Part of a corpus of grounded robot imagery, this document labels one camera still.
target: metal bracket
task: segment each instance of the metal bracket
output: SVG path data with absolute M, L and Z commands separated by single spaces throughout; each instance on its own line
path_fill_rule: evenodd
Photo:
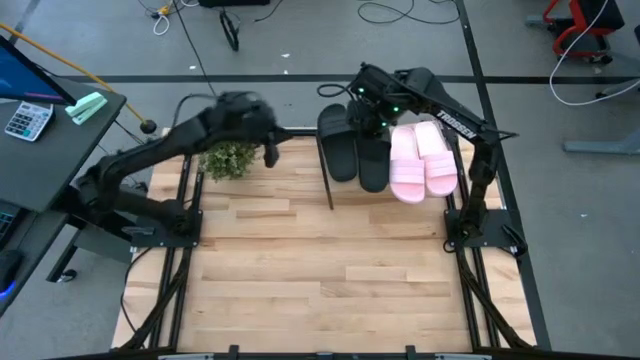
M 491 355 L 436 354 L 436 360 L 491 360 Z
M 238 353 L 240 352 L 239 345 L 229 345 L 229 356 L 227 360 L 238 360 Z
M 317 353 L 316 355 L 318 360 L 333 360 L 333 353 L 330 352 Z
M 213 353 L 163 355 L 163 356 L 158 356 L 158 360 L 213 360 Z
M 153 228 L 153 234 L 146 235 L 136 233 L 131 239 L 131 245 L 137 247 L 167 247 L 167 248 L 188 248 L 198 246 L 200 242 L 200 230 L 202 228 L 202 210 L 198 210 L 195 216 L 193 232 L 187 236 L 176 236 L 171 234 L 157 220 L 139 217 L 138 228 Z
M 416 347 L 414 345 L 405 346 L 405 351 L 407 353 L 407 360 L 417 360 Z
M 465 247 L 501 247 L 509 248 L 514 245 L 511 237 L 502 230 L 503 225 L 511 226 L 511 214 L 509 210 L 487 210 L 487 217 L 484 224 L 483 235 L 480 237 L 464 240 L 458 231 L 460 223 L 460 210 L 446 210 L 444 220 L 447 225 L 447 238 L 449 246 L 464 241 Z

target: wooden table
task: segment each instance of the wooden table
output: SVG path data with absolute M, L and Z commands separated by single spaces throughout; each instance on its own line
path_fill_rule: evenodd
M 473 147 L 461 140 L 461 148 L 468 164 Z M 178 350 L 470 351 L 455 256 L 442 250 L 445 200 L 407 205 L 388 189 L 363 191 L 356 179 L 331 183 L 331 211 L 314 138 L 294 138 L 280 151 L 273 169 L 259 160 L 242 180 L 205 182 Z M 182 161 L 155 167 L 150 197 L 175 198 Z M 501 206 L 495 182 L 487 204 Z M 499 249 L 482 253 L 493 301 L 534 343 L 515 260 Z M 150 251 L 131 271 L 125 306 L 135 325 L 155 304 L 164 254 Z M 173 306 L 167 309 L 161 344 Z M 476 312 L 488 345 L 477 301 Z M 131 334 L 121 313 L 113 345 Z

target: keyboard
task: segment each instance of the keyboard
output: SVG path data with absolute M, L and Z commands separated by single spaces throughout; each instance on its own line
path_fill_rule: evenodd
M 26 211 L 12 204 L 0 201 L 0 251 L 11 239 Z

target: red chair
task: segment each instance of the red chair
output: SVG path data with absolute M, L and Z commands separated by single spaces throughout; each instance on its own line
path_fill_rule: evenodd
M 556 34 L 556 41 L 553 44 L 553 52 L 561 56 L 571 43 L 587 28 L 602 9 L 606 0 L 570 0 L 569 9 L 572 18 L 551 18 L 549 14 L 560 0 L 552 0 L 544 14 L 542 20 L 547 28 Z M 624 26 L 624 20 L 618 4 L 615 0 L 609 0 L 602 15 L 591 29 L 576 43 L 567 56 L 588 57 L 592 62 L 603 64 L 610 63 L 613 59 L 607 55 L 609 43 L 605 36 L 609 35 Z

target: yellow cable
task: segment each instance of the yellow cable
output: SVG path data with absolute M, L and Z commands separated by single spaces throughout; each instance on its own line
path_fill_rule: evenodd
M 45 48 L 44 46 L 38 44 L 37 42 L 29 39 L 28 37 L 22 35 L 21 33 L 15 31 L 14 29 L 8 27 L 7 25 L 0 23 L 0 28 L 3 30 L 6 30 L 8 32 L 10 32 L 12 35 L 19 37 L 20 39 L 28 42 L 30 45 L 32 45 L 33 47 L 35 47 L 36 49 L 42 51 L 43 53 L 53 57 L 54 59 L 65 63 L 66 65 L 78 70 L 79 72 L 87 75 L 89 78 L 91 78 L 91 80 L 97 82 L 98 84 L 104 86 L 105 89 L 109 90 L 110 92 L 115 93 L 116 91 L 113 90 L 113 88 L 111 86 L 109 86 L 109 84 L 107 84 L 106 82 L 100 80 L 99 77 L 93 75 L 92 73 L 88 72 L 87 70 L 83 69 L 82 67 L 72 63 L 71 61 L 66 60 L 65 58 L 61 57 L 60 55 L 54 53 L 53 51 Z M 142 118 L 142 116 L 140 116 L 140 114 L 138 114 L 138 112 L 133 108 L 133 106 L 129 105 L 129 103 L 126 104 L 127 107 L 129 108 L 129 110 L 131 110 L 131 112 L 133 113 L 133 115 L 135 115 L 142 123 L 146 123 L 147 121 L 145 119 Z

